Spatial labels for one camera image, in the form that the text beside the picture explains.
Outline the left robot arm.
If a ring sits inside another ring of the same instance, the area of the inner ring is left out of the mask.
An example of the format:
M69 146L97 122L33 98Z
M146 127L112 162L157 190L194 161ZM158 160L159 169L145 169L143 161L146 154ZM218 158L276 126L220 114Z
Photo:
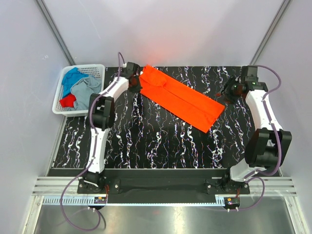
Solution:
M115 101L126 91L139 92L140 66L128 62L118 70L117 76L109 86L99 94L90 96L88 120L91 130L91 145L86 172L82 182L94 193L105 188L105 147L107 136L115 122Z

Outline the orange t-shirt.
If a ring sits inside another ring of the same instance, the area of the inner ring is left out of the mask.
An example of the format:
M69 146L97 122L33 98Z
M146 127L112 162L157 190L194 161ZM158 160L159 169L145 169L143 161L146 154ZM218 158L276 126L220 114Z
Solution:
M225 109L224 105L152 66L143 68L139 80L142 95L204 133Z

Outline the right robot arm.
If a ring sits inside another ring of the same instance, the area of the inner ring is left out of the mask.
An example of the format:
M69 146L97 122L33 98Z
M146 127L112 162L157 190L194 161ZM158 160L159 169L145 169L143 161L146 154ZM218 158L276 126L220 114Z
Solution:
M221 179L220 188L235 193L245 187L256 175L273 176L283 164L292 141L292 134L283 130L270 104L269 94L276 91L281 83L269 90L266 83L258 78L258 66L241 68L238 78L231 77L219 95L234 104L243 98L248 105L255 132L245 147L244 159L227 169Z

